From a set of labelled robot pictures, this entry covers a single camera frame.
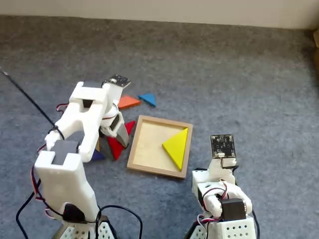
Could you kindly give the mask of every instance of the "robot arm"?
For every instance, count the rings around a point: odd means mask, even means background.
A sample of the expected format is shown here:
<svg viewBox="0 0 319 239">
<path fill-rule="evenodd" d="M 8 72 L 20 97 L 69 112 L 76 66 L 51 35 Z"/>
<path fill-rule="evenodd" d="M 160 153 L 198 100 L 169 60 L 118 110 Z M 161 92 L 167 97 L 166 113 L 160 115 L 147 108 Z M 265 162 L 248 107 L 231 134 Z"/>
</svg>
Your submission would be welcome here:
<svg viewBox="0 0 319 239">
<path fill-rule="evenodd" d="M 255 239 L 252 202 L 235 185 L 236 154 L 232 135 L 212 135 L 213 159 L 208 169 L 192 172 L 192 192 L 203 209 L 193 233 L 204 227 L 208 239 Z"/>
<path fill-rule="evenodd" d="M 99 208 L 86 180 L 83 162 L 91 160 L 99 130 L 116 137 L 123 146 L 128 145 L 128 133 L 117 104 L 129 83 L 129 79 L 118 75 L 104 81 L 102 86 L 79 82 L 64 114 L 55 124 L 65 140 L 61 140 L 58 131 L 51 130 L 45 137 L 47 150 L 39 153 L 34 165 L 42 181 L 46 203 L 58 212 L 51 215 L 92 236 Z M 80 130 L 84 131 L 81 143 L 67 139 Z"/>
</svg>

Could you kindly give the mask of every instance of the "wall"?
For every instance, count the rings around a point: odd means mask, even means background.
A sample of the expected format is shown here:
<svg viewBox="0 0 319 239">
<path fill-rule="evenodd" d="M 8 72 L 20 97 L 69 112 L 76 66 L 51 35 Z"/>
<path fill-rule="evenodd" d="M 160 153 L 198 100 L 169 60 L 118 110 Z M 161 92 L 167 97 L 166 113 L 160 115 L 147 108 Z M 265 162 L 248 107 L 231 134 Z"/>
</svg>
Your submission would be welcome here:
<svg viewBox="0 0 319 239">
<path fill-rule="evenodd" d="M 0 0 L 0 14 L 316 28 L 319 0 Z"/>
</svg>

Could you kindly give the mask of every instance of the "circuit board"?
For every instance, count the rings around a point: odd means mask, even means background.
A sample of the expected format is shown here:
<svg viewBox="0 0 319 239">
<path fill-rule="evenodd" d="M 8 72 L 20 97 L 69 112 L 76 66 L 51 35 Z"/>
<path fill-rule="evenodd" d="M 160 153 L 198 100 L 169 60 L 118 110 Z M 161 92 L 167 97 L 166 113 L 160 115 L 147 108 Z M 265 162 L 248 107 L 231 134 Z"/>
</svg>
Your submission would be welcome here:
<svg viewBox="0 0 319 239">
<path fill-rule="evenodd" d="M 124 77 L 124 76 L 114 75 L 111 78 L 105 80 L 104 82 L 105 83 L 112 83 L 112 84 L 115 84 L 115 85 L 120 86 L 122 88 L 125 88 L 126 86 L 128 86 L 131 83 L 131 80 L 129 78 Z"/>
<path fill-rule="evenodd" d="M 213 158 L 236 157 L 234 137 L 232 134 L 218 134 L 210 136 Z"/>
</svg>

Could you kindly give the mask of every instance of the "white pegboard base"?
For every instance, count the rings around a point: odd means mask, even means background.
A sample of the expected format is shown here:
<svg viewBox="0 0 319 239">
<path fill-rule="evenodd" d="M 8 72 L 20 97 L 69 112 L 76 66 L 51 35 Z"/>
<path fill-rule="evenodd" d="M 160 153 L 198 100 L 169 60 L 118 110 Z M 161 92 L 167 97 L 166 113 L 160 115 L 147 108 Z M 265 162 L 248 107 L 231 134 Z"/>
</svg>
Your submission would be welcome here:
<svg viewBox="0 0 319 239">
<path fill-rule="evenodd" d="M 206 231 L 202 226 L 196 226 L 189 239 L 206 239 Z"/>
<path fill-rule="evenodd" d="M 248 216 L 243 220 L 217 223 L 218 238 L 256 239 L 254 219 Z"/>
<path fill-rule="evenodd" d="M 206 239 L 206 230 L 196 226 L 189 239 Z M 208 239 L 256 239 L 254 219 L 210 223 Z"/>
<path fill-rule="evenodd" d="M 99 226 L 99 239 L 115 239 L 112 230 L 108 223 L 101 223 Z M 79 231 L 73 227 L 67 227 L 60 239 L 94 239 L 94 230 L 90 231 L 90 238 L 88 238 L 89 231 Z"/>
</svg>

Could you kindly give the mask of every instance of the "yellow triangle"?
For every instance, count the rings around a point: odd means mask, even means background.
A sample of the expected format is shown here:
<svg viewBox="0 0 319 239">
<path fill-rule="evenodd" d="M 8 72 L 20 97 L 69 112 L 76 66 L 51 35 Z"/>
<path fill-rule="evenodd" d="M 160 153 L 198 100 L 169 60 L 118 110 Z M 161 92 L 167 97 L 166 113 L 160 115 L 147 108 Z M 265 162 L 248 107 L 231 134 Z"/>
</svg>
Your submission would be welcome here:
<svg viewBox="0 0 319 239">
<path fill-rule="evenodd" d="M 183 166 L 184 152 L 187 140 L 187 131 L 188 128 L 174 135 L 172 138 L 169 138 L 163 143 L 164 149 L 170 155 L 174 163 L 177 165 L 179 170 Z"/>
</svg>

